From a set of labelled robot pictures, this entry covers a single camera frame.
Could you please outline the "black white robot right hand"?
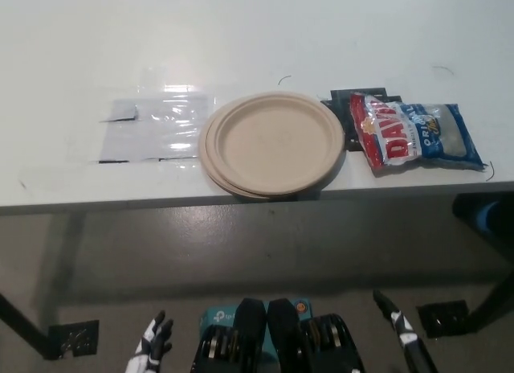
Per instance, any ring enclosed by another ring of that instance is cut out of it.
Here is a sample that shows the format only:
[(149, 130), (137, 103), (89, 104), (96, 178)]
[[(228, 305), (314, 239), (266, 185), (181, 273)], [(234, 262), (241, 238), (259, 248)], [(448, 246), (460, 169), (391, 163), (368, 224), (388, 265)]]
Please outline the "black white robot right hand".
[(438, 373), (423, 340), (416, 334), (405, 314), (382, 292), (373, 291), (373, 300), (384, 318), (390, 321), (402, 348), (409, 372)]

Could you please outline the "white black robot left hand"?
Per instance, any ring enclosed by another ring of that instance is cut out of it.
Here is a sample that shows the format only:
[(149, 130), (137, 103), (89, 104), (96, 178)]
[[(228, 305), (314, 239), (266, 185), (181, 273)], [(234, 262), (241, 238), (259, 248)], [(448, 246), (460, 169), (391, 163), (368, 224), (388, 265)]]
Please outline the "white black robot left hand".
[(163, 357), (173, 347), (170, 341), (172, 330), (173, 319), (165, 320), (165, 311), (160, 311), (141, 336), (124, 372), (158, 373)]

